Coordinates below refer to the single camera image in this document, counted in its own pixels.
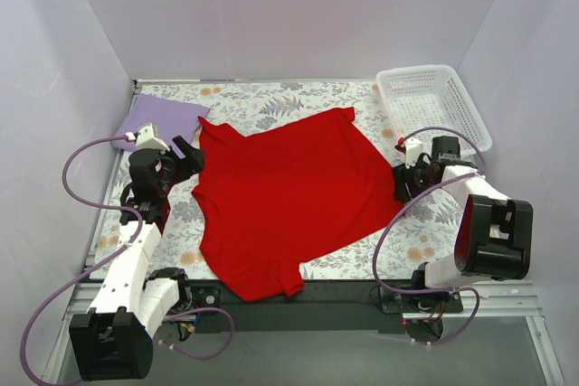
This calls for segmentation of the red t-shirt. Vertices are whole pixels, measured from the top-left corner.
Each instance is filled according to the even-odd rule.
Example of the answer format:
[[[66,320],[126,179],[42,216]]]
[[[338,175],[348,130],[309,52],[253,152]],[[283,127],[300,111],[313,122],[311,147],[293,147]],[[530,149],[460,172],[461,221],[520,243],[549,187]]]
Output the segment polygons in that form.
[[[392,168],[355,117],[332,108],[250,136],[203,121],[205,167],[193,190],[200,250],[242,300],[295,296],[301,264],[381,230],[401,210]]]

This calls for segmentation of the white plastic basket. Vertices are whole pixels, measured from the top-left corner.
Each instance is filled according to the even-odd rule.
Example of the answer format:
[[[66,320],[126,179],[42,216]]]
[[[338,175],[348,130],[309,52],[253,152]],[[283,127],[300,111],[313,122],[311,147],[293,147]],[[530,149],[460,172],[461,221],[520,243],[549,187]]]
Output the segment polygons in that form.
[[[456,70],[426,64],[380,71],[375,77],[385,113],[396,137],[424,127],[461,132],[481,152],[492,139]]]

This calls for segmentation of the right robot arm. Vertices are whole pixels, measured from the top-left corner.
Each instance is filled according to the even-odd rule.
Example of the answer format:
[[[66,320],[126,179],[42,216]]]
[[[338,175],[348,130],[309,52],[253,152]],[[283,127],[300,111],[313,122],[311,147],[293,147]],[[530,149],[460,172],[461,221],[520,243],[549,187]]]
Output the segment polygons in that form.
[[[441,184],[462,208],[454,251],[421,264],[409,287],[396,298],[420,311],[453,299],[446,287],[458,289],[484,280],[520,280],[530,267],[533,207],[492,187],[478,167],[461,156],[457,137],[438,136],[431,152],[421,140],[398,140],[404,162],[393,169],[394,198],[407,204]]]

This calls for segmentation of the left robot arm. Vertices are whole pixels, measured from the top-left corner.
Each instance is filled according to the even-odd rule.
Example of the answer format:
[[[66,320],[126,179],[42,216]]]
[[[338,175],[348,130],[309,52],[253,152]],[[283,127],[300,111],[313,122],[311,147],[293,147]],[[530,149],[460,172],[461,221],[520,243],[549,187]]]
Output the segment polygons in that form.
[[[98,294],[69,326],[84,381],[143,379],[153,361],[153,337],[170,311],[184,313],[192,291],[181,268],[147,277],[170,213],[171,189],[204,169],[204,152],[181,136],[165,144],[139,133],[128,158],[130,182],[119,198],[119,239]]]

